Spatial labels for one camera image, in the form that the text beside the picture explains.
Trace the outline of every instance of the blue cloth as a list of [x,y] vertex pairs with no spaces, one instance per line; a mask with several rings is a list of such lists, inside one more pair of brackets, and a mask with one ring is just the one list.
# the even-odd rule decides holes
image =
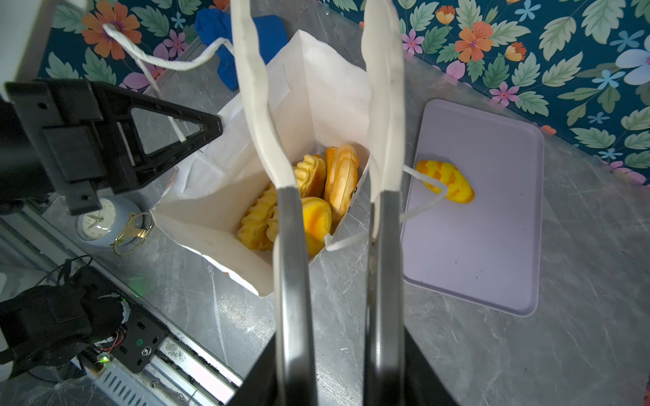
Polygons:
[[[277,16],[257,17],[253,19],[253,22],[257,27],[259,53],[264,63],[268,64],[280,49],[287,45],[287,32],[282,20]],[[228,38],[230,42],[233,41],[230,15],[218,8],[199,10],[196,14],[194,28],[204,44],[209,45],[219,37]],[[237,72],[235,71],[235,57],[223,46],[219,48],[216,54],[221,58],[219,67],[216,69],[217,74],[230,90],[235,91],[239,87]]]

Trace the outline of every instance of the clock face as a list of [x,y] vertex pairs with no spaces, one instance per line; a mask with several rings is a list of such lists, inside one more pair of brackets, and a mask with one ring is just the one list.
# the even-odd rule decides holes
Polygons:
[[101,209],[86,213],[77,223],[77,232],[85,240],[98,240],[105,236],[115,222],[116,210],[108,199],[99,199]]

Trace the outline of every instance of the floral wallpaper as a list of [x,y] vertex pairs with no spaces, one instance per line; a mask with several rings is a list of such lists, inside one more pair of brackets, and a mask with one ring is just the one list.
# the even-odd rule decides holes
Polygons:
[[[365,0],[321,0],[363,26]],[[406,58],[650,183],[650,0],[394,0]]]
[[[197,10],[225,10],[229,4],[229,0],[105,0],[86,13],[58,5],[39,76],[85,78],[142,92],[149,86],[144,74],[101,26],[111,23],[145,52],[173,60],[197,37]],[[154,78],[164,72],[146,65]]]

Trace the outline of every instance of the pastry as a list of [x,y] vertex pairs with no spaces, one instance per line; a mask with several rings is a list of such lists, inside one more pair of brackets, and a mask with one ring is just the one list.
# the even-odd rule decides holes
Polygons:
[[336,148],[329,147],[325,150],[325,170],[327,173],[330,172],[330,167],[332,166],[334,155],[336,155]]
[[336,149],[325,182],[325,201],[330,204],[331,222],[334,227],[348,211],[352,192],[358,182],[358,168],[359,157],[354,147],[344,146]]
[[325,186],[325,161],[305,155],[294,169],[300,197],[320,197]]
[[[462,173],[452,164],[436,160],[421,160],[415,166],[415,170],[437,179],[449,187],[447,199],[457,203],[470,203],[474,200],[474,190]],[[440,193],[440,189],[424,183],[433,193]]]
[[266,229],[266,237],[273,243],[276,241],[278,236],[278,206],[273,208],[273,217],[269,218],[266,222],[268,224],[268,229]]
[[305,197],[302,200],[302,221],[305,225],[307,252],[313,257],[325,247],[325,236],[332,229],[332,209],[323,199]]
[[237,238],[249,249],[269,249],[270,241],[266,236],[267,221],[273,215],[273,208],[278,204],[278,191],[270,183],[255,205],[241,220]]

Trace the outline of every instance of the marble countertop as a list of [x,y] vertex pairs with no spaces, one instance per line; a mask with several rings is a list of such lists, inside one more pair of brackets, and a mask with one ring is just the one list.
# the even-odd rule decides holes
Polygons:
[[[252,3],[254,15],[276,14],[290,35],[303,29],[364,66],[361,29],[351,21],[311,0]],[[235,95],[217,64],[173,74],[165,98],[216,114]],[[429,100],[492,111],[478,92],[421,60],[407,60],[405,70],[407,163]],[[148,120],[138,128],[153,149],[174,141],[164,120]],[[406,326],[461,405],[641,405],[650,370],[650,199],[593,157],[546,141],[537,311],[518,318],[405,284]],[[168,179],[128,197],[151,207]],[[360,190],[341,237],[368,227],[367,181]],[[73,234],[60,202],[45,218]],[[242,376],[275,330],[273,295],[258,298],[159,229],[132,255],[85,248]],[[366,267],[359,243],[323,252],[309,268],[321,405],[361,404]]]

